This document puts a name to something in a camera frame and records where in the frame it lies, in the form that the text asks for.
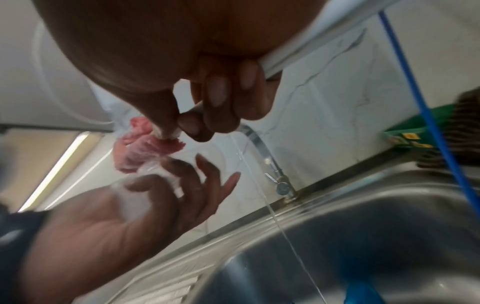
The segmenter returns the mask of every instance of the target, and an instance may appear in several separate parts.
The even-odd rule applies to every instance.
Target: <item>hand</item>
[[[167,138],[198,141],[265,116],[280,76],[255,59],[308,25],[326,0],[33,0],[73,64],[132,104]],[[191,81],[204,114],[180,115],[172,92]]]
[[[83,193],[52,211],[19,273],[27,303],[67,302],[131,270],[213,215],[240,178],[236,173],[222,186],[219,170],[200,155],[203,184],[188,163],[167,158],[161,164],[180,178],[184,196],[178,199],[158,175],[139,177],[125,185],[148,192],[151,208],[138,219],[122,217],[111,187]]]

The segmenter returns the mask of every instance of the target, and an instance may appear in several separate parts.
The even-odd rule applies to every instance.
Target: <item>faucet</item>
[[[243,123],[239,125],[236,131],[248,137],[262,156],[263,162],[271,169],[270,173],[265,173],[265,177],[275,184],[277,194],[284,196],[289,202],[295,200],[298,196],[297,192],[258,133]]]

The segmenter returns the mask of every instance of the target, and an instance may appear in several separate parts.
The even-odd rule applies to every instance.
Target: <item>green box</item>
[[[436,124],[443,130],[449,122],[455,104],[431,109]],[[420,115],[413,116],[387,130],[383,138],[400,148],[431,149],[436,146],[435,139]]]

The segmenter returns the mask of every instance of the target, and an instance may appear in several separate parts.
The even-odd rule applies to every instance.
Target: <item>running water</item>
[[[244,162],[244,164],[246,165],[247,169],[248,169],[248,173],[250,174],[250,176],[253,176],[253,172],[252,172],[252,169],[250,168],[248,162],[245,161],[244,159],[244,155],[242,153],[242,149],[240,149],[240,147],[238,146],[236,140],[232,137],[232,135],[228,135],[230,137],[230,140],[233,142],[233,144],[235,145],[236,147],[236,150],[238,151],[238,155],[240,157],[240,160],[242,162]],[[287,237],[287,234],[285,233],[285,230],[282,228],[282,226],[280,225],[276,215],[275,215],[275,212],[274,210],[272,209],[272,207],[270,206],[270,204],[267,203],[267,196],[265,195],[264,191],[262,190],[262,188],[260,187],[260,185],[257,183],[257,181],[255,179],[252,179],[253,182],[255,183],[256,187],[257,187],[257,190],[258,192],[263,196],[263,202],[265,203],[265,206],[268,208],[275,224],[278,226],[278,228],[280,229],[280,232],[282,233],[283,237],[285,238],[286,242],[288,243],[290,249],[292,250],[295,258],[297,259],[297,261],[299,262],[300,264],[300,267],[302,268],[302,270],[306,273],[306,275],[308,276],[308,279],[311,281],[311,283],[314,285],[315,289],[317,290],[318,294],[320,295],[322,301],[324,302],[324,304],[328,304],[327,301],[325,300],[324,298],[324,295],[322,294],[322,292],[320,291],[320,288],[317,286],[317,284],[315,284],[315,281],[314,281],[314,278],[312,277],[312,275],[310,274],[310,272],[308,271],[307,267],[305,266],[304,262],[302,261],[302,259],[300,258],[299,254],[297,253],[297,251],[295,250],[295,247],[294,245],[292,244],[292,242],[289,240],[289,238]]]

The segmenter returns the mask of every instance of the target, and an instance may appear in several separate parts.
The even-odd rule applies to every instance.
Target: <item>sink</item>
[[[480,170],[466,173],[478,189]],[[266,216],[151,267],[111,302],[340,304],[353,281],[388,304],[480,302],[480,220],[446,171],[396,165],[277,219],[281,229]]]

